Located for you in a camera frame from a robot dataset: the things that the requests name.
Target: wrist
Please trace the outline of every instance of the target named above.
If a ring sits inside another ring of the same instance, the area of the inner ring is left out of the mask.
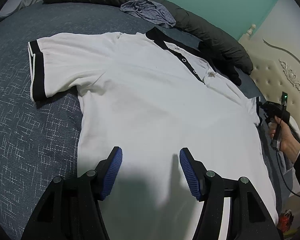
[[[298,143],[298,141],[292,136],[283,152],[291,160],[292,163],[295,163],[298,158],[299,151],[300,143]]]

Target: white wall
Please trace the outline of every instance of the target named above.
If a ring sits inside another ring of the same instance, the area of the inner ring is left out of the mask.
[[[300,7],[294,0],[278,0],[252,41],[284,44],[300,60]]]

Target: black collar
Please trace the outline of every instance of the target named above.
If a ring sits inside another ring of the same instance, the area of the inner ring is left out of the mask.
[[[194,48],[191,48],[189,46],[184,45],[183,43],[179,41],[175,41],[174,39],[170,38],[169,36],[165,35],[162,31],[160,31],[158,28],[153,27],[151,30],[146,32],[146,37],[152,41],[154,41],[155,44],[157,44],[161,49],[168,49],[167,45],[164,42],[169,42],[177,45],[178,47],[186,50],[187,52],[191,53],[194,56],[200,57],[208,61],[209,65],[213,68],[215,71],[214,64],[211,60],[211,55],[204,53],[202,51],[198,51]]]

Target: black cable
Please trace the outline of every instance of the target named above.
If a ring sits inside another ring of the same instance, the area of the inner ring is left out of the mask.
[[[280,119],[280,123],[278,124],[280,127],[281,127],[281,121],[282,121],[284,109],[285,109],[285,108],[282,106],[281,119]],[[283,179],[284,184],[286,185],[287,189],[288,189],[293,195],[295,195],[295,196],[297,196],[297,197],[300,197],[300,195],[298,195],[297,193],[294,193],[294,192],[288,187],[288,185],[287,185],[287,183],[286,183],[286,181],[285,181],[285,179],[284,179],[284,177],[283,177],[283,174],[282,174],[282,171],[281,171],[281,167],[280,167],[280,164],[279,164],[279,158],[278,158],[278,156],[279,156],[279,151],[278,151],[277,148],[275,148],[275,152],[276,152],[276,157],[277,157],[277,163],[278,163],[278,166],[279,166],[279,171],[280,171],[280,174],[281,174],[281,177],[282,177],[282,179]]]

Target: headboard finial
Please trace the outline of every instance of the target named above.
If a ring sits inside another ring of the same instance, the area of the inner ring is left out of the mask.
[[[247,30],[247,35],[250,37],[252,35],[253,30],[256,28],[255,24],[251,24],[250,29]]]

